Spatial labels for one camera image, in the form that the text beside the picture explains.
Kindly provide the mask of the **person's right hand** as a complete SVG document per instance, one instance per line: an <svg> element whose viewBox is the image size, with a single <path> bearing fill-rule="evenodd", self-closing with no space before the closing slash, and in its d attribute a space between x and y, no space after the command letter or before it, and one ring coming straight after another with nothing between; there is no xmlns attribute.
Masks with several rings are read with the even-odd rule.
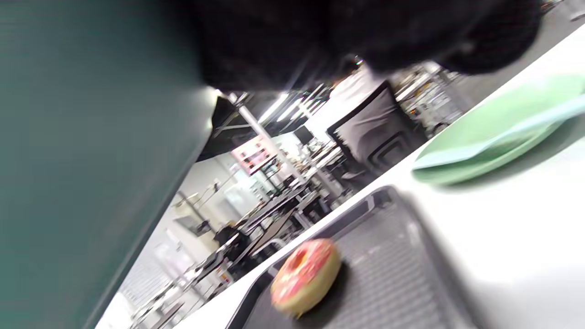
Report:
<svg viewBox="0 0 585 329"><path fill-rule="evenodd" d="M539 0L192 0L207 83L286 91L330 83L350 59L376 75L435 62L485 74L537 38Z"/></svg>

